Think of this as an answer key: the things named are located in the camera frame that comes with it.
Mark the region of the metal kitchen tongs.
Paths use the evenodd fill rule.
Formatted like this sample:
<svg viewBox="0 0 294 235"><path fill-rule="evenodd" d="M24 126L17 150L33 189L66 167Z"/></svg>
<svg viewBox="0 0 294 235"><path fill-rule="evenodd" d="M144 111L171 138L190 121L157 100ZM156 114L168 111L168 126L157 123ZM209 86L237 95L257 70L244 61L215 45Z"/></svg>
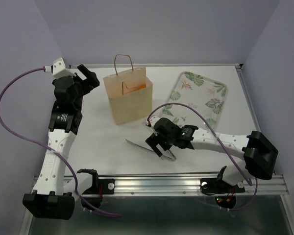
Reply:
<svg viewBox="0 0 294 235"><path fill-rule="evenodd" d="M127 143L133 145L133 146L136 146L136 147L138 147L138 148L140 148L140 149L143 149L143 150L146 150L146 151L152 152L152 153L154 153L154 154L156 154L156 155L158 156L158 154L157 154L154 150L152 150L150 147L145 147L145 146L139 145L139 144L134 143L134 142L132 142L132 141L130 141L130 140L128 140L128 139L126 139L125 141L126 141ZM162 159L162 160L167 160L167 161L175 162L175 161L176 161L176 156L175 156L170 150L168 150L167 153L168 153L168 154L165 154L165 153L162 152L162 153L161 153L161 156L158 156L158 157L159 157L160 159Z"/></svg>

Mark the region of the brown paper bag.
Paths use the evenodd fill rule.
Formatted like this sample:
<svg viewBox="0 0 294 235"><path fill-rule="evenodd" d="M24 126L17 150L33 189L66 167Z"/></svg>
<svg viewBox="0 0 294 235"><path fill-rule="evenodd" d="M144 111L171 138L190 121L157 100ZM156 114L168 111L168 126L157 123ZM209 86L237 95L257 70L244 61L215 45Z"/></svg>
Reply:
<svg viewBox="0 0 294 235"><path fill-rule="evenodd" d="M116 125L136 121L151 113L153 83L145 67L131 68L119 72L114 59L115 73L103 78L110 110Z"/></svg>

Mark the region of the orange fake croissant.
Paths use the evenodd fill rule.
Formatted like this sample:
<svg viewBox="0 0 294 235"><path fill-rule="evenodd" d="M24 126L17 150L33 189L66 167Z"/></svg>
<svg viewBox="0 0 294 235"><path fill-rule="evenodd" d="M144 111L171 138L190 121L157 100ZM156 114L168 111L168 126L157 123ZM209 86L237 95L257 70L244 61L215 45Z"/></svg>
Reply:
<svg viewBox="0 0 294 235"><path fill-rule="evenodd" d="M141 90L141 89L144 89L144 88L146 88L146 84L141 85L141 86L138 88L138 90Z"/></svg>

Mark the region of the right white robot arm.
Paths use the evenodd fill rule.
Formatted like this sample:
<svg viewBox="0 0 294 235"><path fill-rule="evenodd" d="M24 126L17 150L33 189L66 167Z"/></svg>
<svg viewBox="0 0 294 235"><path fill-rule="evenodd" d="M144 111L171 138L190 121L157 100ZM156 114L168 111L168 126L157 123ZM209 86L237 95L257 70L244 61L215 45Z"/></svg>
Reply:
<svg viewBox="0 0 294 235"><path fill-rule="evenodd" d="M164 117L151 118L147 126L153 134L146 143L159 157L175 146L225 153L229 158L239 159L222 167L216 178L205 179L201 185L204 194L242 192L238 184L246 179L272 179L278 150L261 132L252 131L249 135L238 136L212 133L193 125L179 127Z"/></svg>

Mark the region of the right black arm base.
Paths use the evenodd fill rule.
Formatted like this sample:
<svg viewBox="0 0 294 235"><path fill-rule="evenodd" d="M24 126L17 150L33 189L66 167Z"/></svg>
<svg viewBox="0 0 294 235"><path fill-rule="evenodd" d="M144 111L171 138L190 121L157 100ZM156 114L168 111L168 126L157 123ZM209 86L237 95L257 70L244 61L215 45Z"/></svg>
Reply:
<svg viewBox="0 0 294 235"><path fill-rule="evenodd" d="M200 180L200 192L207 196L214 196L218 206L224 209L233 209L236 205L236 193L244 193L244 186L231 186L218 181L216 178L203 178Z"/></svg>

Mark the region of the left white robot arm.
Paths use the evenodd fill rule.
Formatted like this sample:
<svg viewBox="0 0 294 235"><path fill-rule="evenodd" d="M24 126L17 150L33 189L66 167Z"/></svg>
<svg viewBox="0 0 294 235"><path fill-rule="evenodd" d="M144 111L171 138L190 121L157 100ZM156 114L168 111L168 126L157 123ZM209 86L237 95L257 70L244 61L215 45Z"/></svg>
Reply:
<svg viewBox="0 0 294 235"><path fill-rule="evenodd" d="M82 120L83 97L100 85L94 72L83 64L77 68L85 79L65 70L52 81L55 102L43 166L32 192L23 196L23 205L37 218L68 220L74 211L76 184L65 188L64 173Z"/></svg>

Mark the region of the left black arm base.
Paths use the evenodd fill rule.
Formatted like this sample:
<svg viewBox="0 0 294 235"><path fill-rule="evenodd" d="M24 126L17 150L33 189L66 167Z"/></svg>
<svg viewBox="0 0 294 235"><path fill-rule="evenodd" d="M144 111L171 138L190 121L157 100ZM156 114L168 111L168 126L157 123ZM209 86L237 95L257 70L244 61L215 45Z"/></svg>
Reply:
<svg viewBox="0 0 294 235"><path fill-rule="evenodd" d="M115 179L100 178L94 169L80 169L77 177L79 177L78 191L83 195L95 195L86 200L96 208L102 205L104 195L114 194Z"/></svg>

